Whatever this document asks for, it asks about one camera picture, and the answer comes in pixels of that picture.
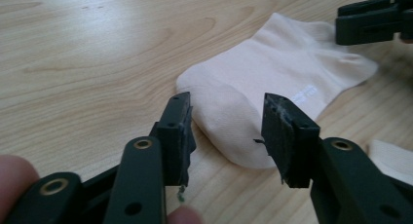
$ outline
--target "black object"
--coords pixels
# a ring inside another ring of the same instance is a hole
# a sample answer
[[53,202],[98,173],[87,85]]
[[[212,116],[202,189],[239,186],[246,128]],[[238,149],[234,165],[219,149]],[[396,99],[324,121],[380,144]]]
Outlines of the black object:
[[343,6],[336,19],[336,43],[356,45],[413,39],[413,0],[368,0]]
[[126,145],[117,167],[84,183],[72,172],[41,178],[6,223],[166,223],[164,186],[188,185],[191,111],[189,93],[173,96],[150,135]]
[[262,136],[291,188],[308,188],[319,223],[413,223],[413,187],[389,179],[353,142],[319,138],[289,99],[265,94]]

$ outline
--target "wooden surface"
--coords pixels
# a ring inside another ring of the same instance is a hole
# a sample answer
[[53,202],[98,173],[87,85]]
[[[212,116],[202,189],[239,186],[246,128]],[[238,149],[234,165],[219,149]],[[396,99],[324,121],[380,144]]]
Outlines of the wooden surface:
[[[91,178],[149,133],[191,65],[250,37],[273,12],[333,22],[339,6],[357,1],[0,0],[0,154],[23,156],[42,176]],[[412,46],[352,50],[379,71],[325,109],[321,136],[413,149]],[[317,223],[309,190],[282,186],[276,169],[230,163],[193,130],[185,198],[205,223]],[[167,189],[169,212],[176,191]]]

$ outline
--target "wooden table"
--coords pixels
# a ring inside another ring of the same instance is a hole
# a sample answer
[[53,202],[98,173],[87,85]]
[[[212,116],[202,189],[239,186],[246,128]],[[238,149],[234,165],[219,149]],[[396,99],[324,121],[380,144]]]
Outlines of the wooden table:
[[[158,121],[191,65],[250,37],[278,12],[333,22],[362,0],[0,0],[0,153],[41,176],[84,180],[119,163],[125,144]],[[413,149],[413,47],[398,40],[351,47],[380,64],[318,118],[321,137]],[[309,190],[274,169],[240,168],[193,126],[187,205],[205,223],[317,223]],[[168,212],[179,206],[167,189]]]

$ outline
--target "white cloth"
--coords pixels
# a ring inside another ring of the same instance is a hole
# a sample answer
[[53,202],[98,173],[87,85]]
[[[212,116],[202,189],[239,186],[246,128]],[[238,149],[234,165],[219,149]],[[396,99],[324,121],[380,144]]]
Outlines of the white cloth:
[[374,74],[377,64],[334,43],[334,27],[273,14],[252,38],[181,74],[193,118],[233,163],[273,168],[261,138],[264,93],[288,97],[315,119],[341,91]]
[[384,174],[413,186],[413,152],[380,140],[373,140],[368,156]]

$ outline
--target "folded fabric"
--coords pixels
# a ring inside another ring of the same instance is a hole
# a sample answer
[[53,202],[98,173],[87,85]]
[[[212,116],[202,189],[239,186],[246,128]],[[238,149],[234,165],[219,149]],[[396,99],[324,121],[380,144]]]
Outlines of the folded fabric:
[[264,93],[288,97],[315,119],[341,91],[374,74],[377,64],[334,43],[334,27],[273,14],[250,39],[181,74],[193,118],[230,161],[272,168],[261,138]]
[[375,139],[368,156],[382,173],[413,186],[412,151]]

